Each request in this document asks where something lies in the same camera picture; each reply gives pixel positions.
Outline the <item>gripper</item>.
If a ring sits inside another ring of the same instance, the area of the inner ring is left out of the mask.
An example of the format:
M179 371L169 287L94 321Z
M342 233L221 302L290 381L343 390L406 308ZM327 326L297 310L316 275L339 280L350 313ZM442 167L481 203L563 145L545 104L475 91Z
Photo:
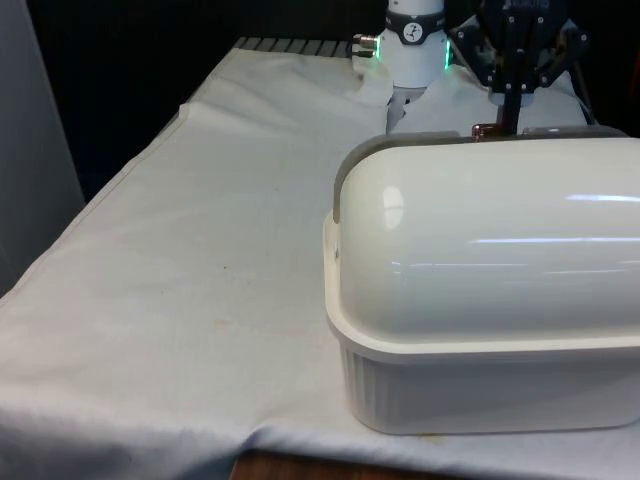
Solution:
M506 42L514 33L515 60ZM449 30L456 58L497 107L494 131L515 134L525 99L553 82L587 50L588 34L554 0L482 1L480 13Z

